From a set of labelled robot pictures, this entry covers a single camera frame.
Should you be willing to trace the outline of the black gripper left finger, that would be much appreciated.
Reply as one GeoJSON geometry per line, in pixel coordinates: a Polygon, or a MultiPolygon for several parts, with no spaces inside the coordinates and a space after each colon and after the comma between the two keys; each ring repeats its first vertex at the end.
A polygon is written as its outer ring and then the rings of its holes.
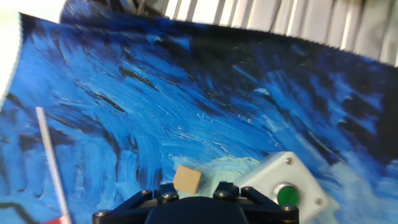
{"type": "Polygon", "coordinates": [[[145,223],[155,207],[178,199],[173,183],[162,184],[155,190],[141,190],[113,210],[92,214],[92,224],[145,223]]]}

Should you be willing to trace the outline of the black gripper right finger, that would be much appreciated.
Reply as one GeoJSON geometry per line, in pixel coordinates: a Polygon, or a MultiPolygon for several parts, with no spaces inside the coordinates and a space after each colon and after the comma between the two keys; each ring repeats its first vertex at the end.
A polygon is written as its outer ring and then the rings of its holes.
{"type": "Polygon", "coordinates": [[[250,186],[239,188],[232,182],[220,182],[214,199],[237,205],[249,223],[299,224],[296,206],[278,205],[250,186]]]}

